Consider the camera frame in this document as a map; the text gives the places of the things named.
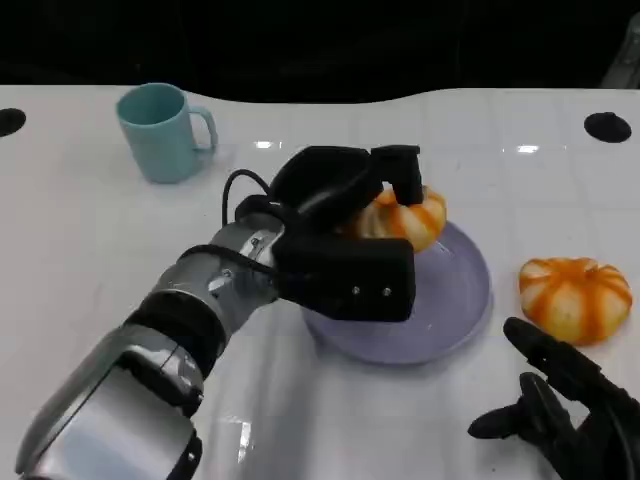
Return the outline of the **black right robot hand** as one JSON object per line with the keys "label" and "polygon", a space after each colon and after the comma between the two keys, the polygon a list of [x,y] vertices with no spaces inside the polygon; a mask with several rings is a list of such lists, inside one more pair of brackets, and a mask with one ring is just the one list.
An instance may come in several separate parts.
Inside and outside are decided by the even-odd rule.
{"label": "black right robot hand", "polygon": [[639,402],[575,347],[536,326],[509,317],[503,333],[542,374],[521,374],[518,400],[475,419],[469,435],[517,436],[562,479],[637,479]]}

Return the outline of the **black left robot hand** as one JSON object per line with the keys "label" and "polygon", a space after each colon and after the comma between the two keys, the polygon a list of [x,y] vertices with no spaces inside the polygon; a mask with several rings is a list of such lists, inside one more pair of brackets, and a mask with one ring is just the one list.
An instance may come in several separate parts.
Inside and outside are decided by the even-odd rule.
{"label": "black left robot hand", "polygon": [[351,222],[391,184],[405,206],[424,199],[417,145],[371,150],[309,146],[296,153],[270,184],[272,198],[297,212],[306,230],[328,233]]}

